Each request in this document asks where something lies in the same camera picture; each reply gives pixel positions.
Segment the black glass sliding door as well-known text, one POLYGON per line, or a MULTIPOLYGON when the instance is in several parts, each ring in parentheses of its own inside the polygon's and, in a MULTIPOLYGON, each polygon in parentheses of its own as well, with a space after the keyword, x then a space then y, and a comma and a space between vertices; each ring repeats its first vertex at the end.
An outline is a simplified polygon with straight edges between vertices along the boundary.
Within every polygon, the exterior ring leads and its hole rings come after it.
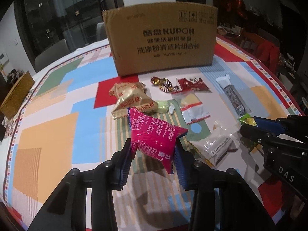
POLYGON ((15 0, 14 10, 21 42, 33 63, 62 39, 70 51, 97 41, 102 12, 123 5, 123 0, 15 0))

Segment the pink snack packet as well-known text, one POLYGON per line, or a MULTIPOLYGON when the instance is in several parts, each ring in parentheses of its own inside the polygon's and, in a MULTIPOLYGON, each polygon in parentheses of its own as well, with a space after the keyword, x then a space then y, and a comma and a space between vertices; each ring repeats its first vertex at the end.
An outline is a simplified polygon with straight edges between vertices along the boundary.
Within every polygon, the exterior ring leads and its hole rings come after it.
POLYGON ((168 174, 173 174, 176 141, 188 133, 182 128, 159 118, 148 116, 135 107, 127 109, 131 130, 131 156, 139 150, 160 161, 168 174))

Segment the small green candy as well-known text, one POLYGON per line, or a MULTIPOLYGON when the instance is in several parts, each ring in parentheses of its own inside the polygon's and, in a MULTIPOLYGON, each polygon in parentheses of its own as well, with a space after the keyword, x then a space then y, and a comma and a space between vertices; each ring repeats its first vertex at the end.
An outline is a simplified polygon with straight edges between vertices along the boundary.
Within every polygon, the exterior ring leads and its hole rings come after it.
POLYGON ((157 101, 158 108, 156 109, 156 113, 159 114, 173 114, 175 110, 175 105, 173 103, 168 103, 168 101, 157 101))

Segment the red wooden chair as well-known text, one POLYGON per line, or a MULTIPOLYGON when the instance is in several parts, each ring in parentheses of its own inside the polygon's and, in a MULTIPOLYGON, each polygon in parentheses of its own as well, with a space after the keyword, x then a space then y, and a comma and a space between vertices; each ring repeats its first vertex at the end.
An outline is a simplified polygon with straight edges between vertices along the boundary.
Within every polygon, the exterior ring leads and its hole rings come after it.
POLYGON ((258 34, 244 31, 237 40, 237 44, 261 61, 273 74, 277 73, 280 49, 274 43, 258 34))

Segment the gold fortune biscuits packet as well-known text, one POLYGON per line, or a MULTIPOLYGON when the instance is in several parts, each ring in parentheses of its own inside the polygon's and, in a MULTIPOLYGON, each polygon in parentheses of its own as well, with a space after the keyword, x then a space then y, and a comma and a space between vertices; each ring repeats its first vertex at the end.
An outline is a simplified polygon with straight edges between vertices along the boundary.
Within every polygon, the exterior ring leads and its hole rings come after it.
POLYGON ((118 82, 109 90, 117 102, 111 112, 113 119, 128 115, 128 108, 135 107, 143 113, 154 112, 158 103, 146 94, 146 86, 141 82, 118 82))

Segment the green yellow snack packet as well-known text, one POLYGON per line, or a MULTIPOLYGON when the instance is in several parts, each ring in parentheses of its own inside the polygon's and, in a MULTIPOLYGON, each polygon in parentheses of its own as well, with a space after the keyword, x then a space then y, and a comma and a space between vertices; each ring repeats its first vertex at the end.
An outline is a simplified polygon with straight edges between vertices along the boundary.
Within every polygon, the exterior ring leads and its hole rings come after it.
POLYGON ((255 119, 248 113, 246 113, 245 115, 241 116, 238 121, 240 122, 241 125, 243 124, 248 124, 251 126, 257 126, 257 123, 255 121, 255 119))

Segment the grey dining chair left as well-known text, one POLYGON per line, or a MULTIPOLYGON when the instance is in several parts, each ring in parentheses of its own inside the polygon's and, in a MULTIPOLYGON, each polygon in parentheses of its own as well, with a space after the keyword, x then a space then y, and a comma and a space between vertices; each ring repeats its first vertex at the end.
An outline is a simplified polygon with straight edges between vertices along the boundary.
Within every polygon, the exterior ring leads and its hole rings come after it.
POLYGON ((55 62, 58 59, 68 55, 70 50, 68 48, 65 39, 60 40, 56 44, 52 45, 50 48, 46 49, 40 55, 38 55, 34 60, 35 71, 41 71, 46 66, 55 62))

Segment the brown cardboard box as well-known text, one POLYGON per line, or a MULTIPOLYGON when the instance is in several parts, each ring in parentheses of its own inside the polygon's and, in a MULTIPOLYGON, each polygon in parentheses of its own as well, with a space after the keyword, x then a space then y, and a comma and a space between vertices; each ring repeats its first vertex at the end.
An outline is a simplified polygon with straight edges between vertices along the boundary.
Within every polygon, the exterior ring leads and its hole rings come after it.
POLYGON ((213 62, 216 7, 161 2, 105 10, 102 15, 119 76, 213 62))

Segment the gold red wrapped candy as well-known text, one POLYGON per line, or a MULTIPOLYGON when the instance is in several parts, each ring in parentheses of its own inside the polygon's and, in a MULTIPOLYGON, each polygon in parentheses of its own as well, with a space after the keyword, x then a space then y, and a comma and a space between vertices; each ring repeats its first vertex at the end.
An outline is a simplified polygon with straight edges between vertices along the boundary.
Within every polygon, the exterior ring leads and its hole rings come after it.
POLYGON ((158 87, 161 91, 165 93, 177 93, 180 91, 178 85, 173 85, 167 78, 151 77, 151 84, 158 87))

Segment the red foil balloon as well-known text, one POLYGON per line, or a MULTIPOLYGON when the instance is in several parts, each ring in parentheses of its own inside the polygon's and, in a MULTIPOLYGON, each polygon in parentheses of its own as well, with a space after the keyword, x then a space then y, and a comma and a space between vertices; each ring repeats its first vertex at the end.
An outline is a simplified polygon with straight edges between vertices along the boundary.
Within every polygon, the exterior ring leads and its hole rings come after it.
POLYGON ((235 12, 242 18, 246 18, 246 6, 243 0, 231 0, 226 5, 227 12, 235 12))

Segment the clear bag yellow snack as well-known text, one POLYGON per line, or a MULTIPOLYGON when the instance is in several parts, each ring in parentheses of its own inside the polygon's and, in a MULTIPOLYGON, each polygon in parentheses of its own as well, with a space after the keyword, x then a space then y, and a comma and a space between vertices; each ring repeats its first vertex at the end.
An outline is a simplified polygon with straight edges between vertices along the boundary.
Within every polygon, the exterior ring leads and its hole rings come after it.
POLYGON ((172 94, 177 101, 186 124, 190 125, 210 117, 202 101, 191 91, 172 94))

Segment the red white snack packet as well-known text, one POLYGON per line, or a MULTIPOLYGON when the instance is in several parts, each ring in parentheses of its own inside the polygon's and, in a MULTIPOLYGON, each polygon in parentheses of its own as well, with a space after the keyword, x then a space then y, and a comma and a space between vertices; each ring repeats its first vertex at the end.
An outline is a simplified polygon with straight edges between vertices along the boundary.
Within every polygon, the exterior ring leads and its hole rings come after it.
POLYGON ((183 92, 197 91, 197 92, 211 92, 209 87, 204 83, 202 78, 177 78, 178 86, 183 92))

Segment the colourful patterned tablecloth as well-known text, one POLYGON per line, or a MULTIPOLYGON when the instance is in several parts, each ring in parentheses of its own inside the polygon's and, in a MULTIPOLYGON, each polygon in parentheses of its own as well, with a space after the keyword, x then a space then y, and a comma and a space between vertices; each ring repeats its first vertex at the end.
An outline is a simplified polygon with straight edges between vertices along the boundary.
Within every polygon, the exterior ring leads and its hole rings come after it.
MULTIPOLYGON (((211 66, 157 71, 176 84, 201 78, 210 92, 199 92, 209 117, 188 126, 182 144, 207 137, 214 121, 224 127, 238 115, 216 79, 228 75, 251 115, 277 119, 301 115, 296 100, 270 70, 230 41, 217 37, 211 66)), ((156 101, 173 102, 171 94, 150 82, 151 73, 117 75, 107 40, 63 57, 34 76, 35 84, 1 142, 1 205, 19 230, 27 230, 62 178, 72 168, 94 169, 120 150, 131 136, 126 118, 113 119, 116 99, 109 90, 117 82, 141 82, 156 101)), ((193 194, 176 174, 138 152, 122 191, 113 193, 119 230, 183 230, 191 214, 193 194)))

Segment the white wrapped pastry packet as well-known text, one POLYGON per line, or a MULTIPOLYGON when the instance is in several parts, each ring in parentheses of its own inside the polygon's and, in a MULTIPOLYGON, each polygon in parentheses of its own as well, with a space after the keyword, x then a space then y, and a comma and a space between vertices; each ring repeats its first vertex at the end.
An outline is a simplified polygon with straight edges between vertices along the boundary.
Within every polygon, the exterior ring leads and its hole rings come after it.
POLYGON ((219 121, 214 121, 213 131, 199 141, 188 141, 200 158, 211 168, 216 169, 228 152, 235 152, 240 146, 239 124, 225 128, 219 121))

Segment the woven wicker box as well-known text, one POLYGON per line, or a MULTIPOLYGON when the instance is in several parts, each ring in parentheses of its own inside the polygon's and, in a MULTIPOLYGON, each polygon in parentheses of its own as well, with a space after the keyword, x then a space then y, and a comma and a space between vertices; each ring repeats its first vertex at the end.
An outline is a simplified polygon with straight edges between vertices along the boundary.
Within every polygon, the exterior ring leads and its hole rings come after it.
POLYGON ((1 104, 1 112, 8 120, 17 114, 33 85, 34 80, 28 71, 13 85, 1 104))

